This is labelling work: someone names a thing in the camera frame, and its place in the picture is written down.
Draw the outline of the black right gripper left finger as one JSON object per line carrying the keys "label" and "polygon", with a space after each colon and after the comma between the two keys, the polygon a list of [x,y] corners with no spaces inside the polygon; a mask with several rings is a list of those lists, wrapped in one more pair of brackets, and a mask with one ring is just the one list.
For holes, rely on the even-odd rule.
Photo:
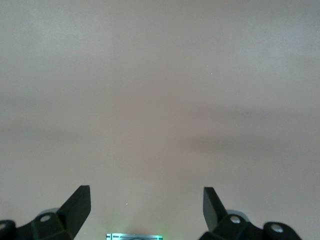
{"label": "black right gripper left finger", "polygon": [[42,213],[17,227],[13,220],[0,221],[2,240],[73,240],[91,212],[90,186],[81,185],[56,212]]}

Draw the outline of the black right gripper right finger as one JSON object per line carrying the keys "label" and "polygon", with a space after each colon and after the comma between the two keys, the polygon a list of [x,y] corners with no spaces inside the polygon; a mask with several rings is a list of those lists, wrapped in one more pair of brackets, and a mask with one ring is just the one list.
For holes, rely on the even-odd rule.
{"label": "black right gripper right finger", "polygon": [[213,187],[203,188],[203,216],[208,228],[201,240],[300,240],[293,228],[282,222],[266,222],[258,228],[241,212],[227,211]]}

